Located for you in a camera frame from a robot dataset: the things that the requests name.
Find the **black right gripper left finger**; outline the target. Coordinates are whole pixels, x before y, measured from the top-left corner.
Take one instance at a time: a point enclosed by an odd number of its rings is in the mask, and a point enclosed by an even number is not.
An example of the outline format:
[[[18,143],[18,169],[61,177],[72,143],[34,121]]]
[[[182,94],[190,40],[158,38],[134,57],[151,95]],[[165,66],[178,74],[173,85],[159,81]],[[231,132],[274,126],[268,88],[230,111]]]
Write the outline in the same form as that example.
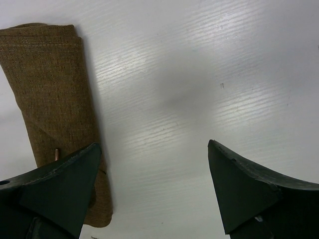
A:
[[[77,239],[101,158],[97,143],[0,183],[2,239]]]

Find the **brown cloth napkin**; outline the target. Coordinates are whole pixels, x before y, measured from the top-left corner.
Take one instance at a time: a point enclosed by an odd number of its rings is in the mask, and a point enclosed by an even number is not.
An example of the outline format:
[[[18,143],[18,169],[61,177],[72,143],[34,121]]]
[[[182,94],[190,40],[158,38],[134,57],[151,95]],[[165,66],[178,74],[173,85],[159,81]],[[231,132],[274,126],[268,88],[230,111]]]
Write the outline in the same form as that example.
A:
[[[100,142],[83,41],[73,25],[2,29],[0,65],[38,167]]]

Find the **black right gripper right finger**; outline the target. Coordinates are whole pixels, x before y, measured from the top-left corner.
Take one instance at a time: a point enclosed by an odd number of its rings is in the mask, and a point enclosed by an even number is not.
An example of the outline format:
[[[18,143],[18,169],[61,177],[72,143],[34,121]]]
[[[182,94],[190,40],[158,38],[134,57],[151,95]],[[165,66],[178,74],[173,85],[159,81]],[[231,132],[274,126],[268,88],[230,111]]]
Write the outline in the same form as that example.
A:
[[[317,239],[319,186],[235,153],[215,140],[208,160],[225,233],[232,239]]]

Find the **brown wooden knife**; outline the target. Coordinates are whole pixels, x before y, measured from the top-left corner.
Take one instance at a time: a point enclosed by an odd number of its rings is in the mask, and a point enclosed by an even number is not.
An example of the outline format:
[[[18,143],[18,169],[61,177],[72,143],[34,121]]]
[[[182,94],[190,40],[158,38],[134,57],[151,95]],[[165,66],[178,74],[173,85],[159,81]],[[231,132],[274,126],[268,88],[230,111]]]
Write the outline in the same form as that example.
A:
[[[59,149],[56,148],[55,149],[55,161],[57,161],[59,159],[59,154],[60,154]]]

